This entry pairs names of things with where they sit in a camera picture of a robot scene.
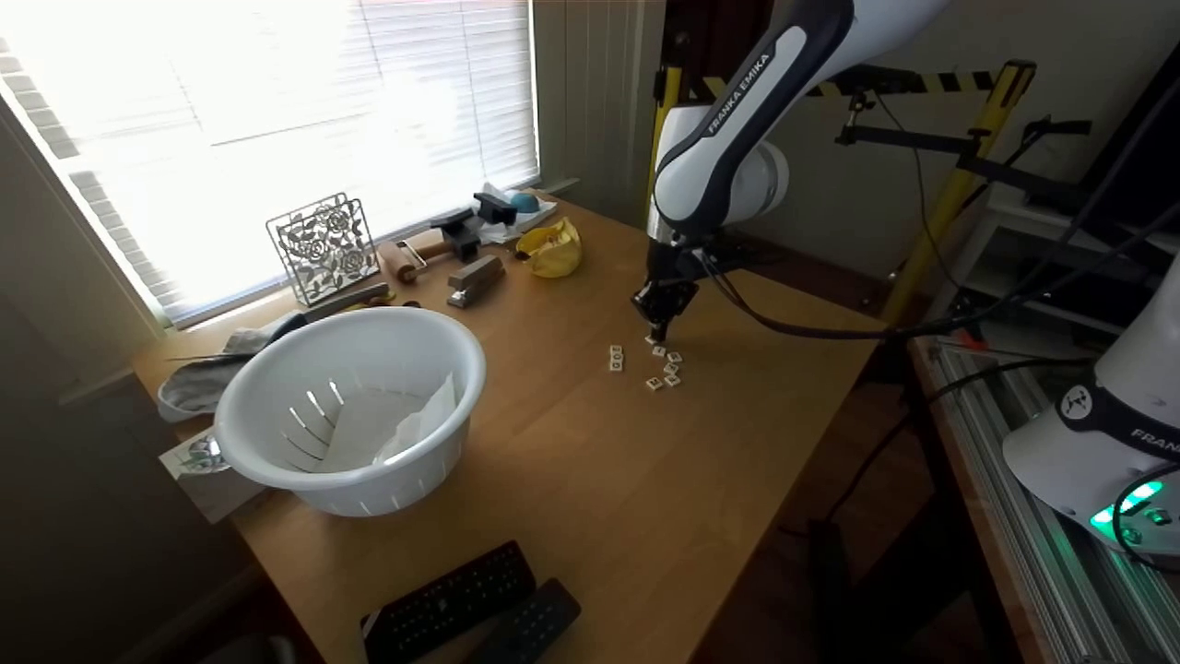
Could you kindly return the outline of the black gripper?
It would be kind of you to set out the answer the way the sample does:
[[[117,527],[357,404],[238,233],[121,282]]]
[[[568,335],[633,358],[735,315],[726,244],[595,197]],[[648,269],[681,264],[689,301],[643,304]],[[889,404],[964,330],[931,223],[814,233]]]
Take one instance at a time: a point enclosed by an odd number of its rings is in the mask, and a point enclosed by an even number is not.
[[[668,341],[668,325],[689,304],[697,282],[707,276],[713,254],[689,244],[653,244],[647,280],[630,295],[633,309],[648,320],[648,339]]]

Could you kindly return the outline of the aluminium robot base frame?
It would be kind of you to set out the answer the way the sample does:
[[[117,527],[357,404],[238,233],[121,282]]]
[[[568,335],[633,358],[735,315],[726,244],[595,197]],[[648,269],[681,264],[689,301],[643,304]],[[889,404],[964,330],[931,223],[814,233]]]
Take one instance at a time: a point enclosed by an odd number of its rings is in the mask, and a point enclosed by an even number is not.
[[[952,341],[912,358],[1019,647],[1033,664],[1180,664],[1177,582],[1037,502],[1003,459],[1070,370]]]

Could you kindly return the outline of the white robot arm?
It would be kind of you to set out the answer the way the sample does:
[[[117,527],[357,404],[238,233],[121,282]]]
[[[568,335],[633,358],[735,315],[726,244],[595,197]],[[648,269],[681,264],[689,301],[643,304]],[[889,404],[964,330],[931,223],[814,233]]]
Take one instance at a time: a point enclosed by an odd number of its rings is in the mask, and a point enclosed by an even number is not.
[[[767,132],[823,82],[884,55],[943,0],[797,0],[707,105],[674,105],[658,138],[648,269],[633,292],[648,335],[689,304],[702,280],[726,282],[721,244],[785,196],[785,156]],[[1003,440],[1012,475],[1057,517],[1129,555],[1180,550],[1180,263],[1135,320]]]

